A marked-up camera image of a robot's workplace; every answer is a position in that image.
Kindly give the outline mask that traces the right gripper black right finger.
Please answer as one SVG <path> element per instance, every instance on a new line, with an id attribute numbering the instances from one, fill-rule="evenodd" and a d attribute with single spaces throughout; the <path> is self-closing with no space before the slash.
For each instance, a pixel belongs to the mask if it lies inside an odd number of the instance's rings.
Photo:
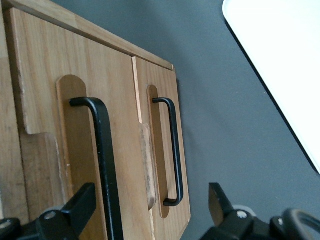
<path id="1" fill-rule="evenodd" d="M 208 206 L 214 223 L 203 240 L 245 240 L 253 232 L 254 217 L 248 211 L 235 209 L 219 183 L 210 183 Z"/>

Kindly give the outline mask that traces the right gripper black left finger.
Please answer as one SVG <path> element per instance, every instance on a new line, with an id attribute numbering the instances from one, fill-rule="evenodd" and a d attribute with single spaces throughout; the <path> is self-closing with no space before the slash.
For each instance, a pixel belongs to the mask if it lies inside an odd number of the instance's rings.
<path id="1" fill-rule="evenodd" d="M 94 183 L 85 183 L 60 210 L 36 220 L 40 240 L 78 240 L 97 207 Z"/>

